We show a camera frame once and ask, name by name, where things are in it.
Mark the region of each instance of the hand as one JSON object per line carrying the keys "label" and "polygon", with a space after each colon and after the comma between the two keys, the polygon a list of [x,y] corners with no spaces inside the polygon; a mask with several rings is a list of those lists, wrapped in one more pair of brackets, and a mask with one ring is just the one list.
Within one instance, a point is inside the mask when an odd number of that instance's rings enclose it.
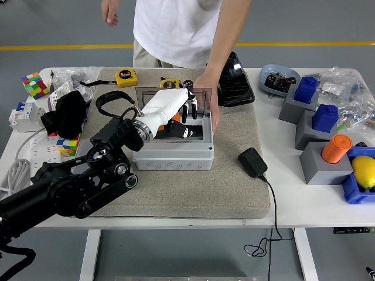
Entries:
{"label": "hand", "polygon": [[219,110],[219,103],[217,99],[217,85],[219,81],[210,75],[204,73],[199,76],[194,82],[194,88],[211,88],[211,102],[210,102],[210,110],[211,110],[211,120],[212,120],[212,132],[215,134],[216,129],[219,125],[220,121],[220,110]]}
{"label": "hand", "polygon": [[120,7],[120,0],[103,0],[101,2],[101,13],[103,20],[110,27],[118,25],[118,17],[116,11]]}

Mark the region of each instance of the gray stand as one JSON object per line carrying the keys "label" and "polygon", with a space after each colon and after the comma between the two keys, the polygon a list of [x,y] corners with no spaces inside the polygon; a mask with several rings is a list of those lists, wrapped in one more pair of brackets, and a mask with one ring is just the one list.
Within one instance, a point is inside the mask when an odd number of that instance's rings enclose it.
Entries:
{"label": "gray stand", "polygon": [[300,155],[306,184],[341,184],[353,172],[349,158],[344,155],[339,163],[330,164],[323,160],[322,150],[328,142],[309,142]]}
{"label": "gray stand", "polygon": [[306,109],[315,112],[319,98],[319,94],[316,92],[312,96],[310,104],[295,101],[294,95],[297,90],[297,87],[298,85],[291,85],[288,94],[284,99],[279,115],[280,120],[287,121],[292,124],[298,123],[299,119],[301,118],[302,114],[305,112]]}
{"label": "gray stand", "polygon": [[309,142],[327,142],[338,133],[334,126],[329,133],[312,129],[312,117],[315,112],[305,110],[302,114],[297,127],[295,128],[295,149],[304,150]]}

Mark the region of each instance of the black power adapter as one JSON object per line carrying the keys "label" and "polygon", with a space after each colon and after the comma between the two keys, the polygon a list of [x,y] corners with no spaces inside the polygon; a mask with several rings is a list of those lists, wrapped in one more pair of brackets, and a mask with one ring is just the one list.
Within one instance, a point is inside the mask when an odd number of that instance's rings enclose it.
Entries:
{"label": "black power adapter", "polygon": [[250,177],[261,177],[268,167],[255,148],[249,148],[238,156],[238,160]]}

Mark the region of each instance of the floor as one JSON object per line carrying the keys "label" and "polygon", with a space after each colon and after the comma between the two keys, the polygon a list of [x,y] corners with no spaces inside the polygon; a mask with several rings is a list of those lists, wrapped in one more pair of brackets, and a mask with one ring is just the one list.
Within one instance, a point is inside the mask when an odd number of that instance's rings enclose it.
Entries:
{"label": "floor", "polygon": [[[101,19],[100,1],[7,0],[0,4],[0,153],[12,130],[8,118],[26,91],[21,77],[45,67],[132,65],[131,44],[135,0],[122,1],[120,25],[109,28]],[[375,92],[374,0],[253,0],[246,26],[235,48],[243,67],[279,64],[287,67],[354,68]],[[96,45],[81,49],[77,45]],[[327,261],[338,259],[325,249],[374,249],[370,234],[339,237],[332,229],[308,229],[320,280],[365,280],[361,272],[371,264],[347,266],[340,259],[337,269]],[[23,234],[13,245],[37,252],[35,263],[14,280],[78,280],[86,231],[39,231]],[[104,231],[95,280],[116,276],[252,276],[267,279],[268,259],[248,257],[242,247],[257,243],[265,229],[190,229],[188,231]],[[372,261],[361,252],[361,261]],[[344,257],[350,252],[341,251]],[[17,259],[0,260],[0,273]],[[303,280],[293,242],[272,248],[271,280]]]}

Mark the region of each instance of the gray cushion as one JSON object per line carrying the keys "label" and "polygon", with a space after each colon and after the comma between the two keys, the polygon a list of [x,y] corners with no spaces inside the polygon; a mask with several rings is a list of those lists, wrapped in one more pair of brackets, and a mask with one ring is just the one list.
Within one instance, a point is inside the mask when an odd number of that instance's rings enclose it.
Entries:
{"label": "gray cushion", "polygon": [[[98,79],[115,80],[117,68],[104,68]],[[203,70],[182,68],[135,68],[138,87],[159,87],[161,77],[194,81]],[[135,87],[97,86],[88,122],[79,148],[88,146],[89,138],[109,120],[95,107],[102,94],[122,90],[134,100]],[[103,109],[120,115],[129,103],[111,102]],[[94,215],[102,217],[172,217],[172,218],[263,218],[270,210],[267,185],[247,175],[237,160],[249,147],[261,153],[253,104],[220,108],[221,121],[214,135],[215,158],[209,171],[138,171],[138,185]],[[132,151],[123,147],[131,161]]]}

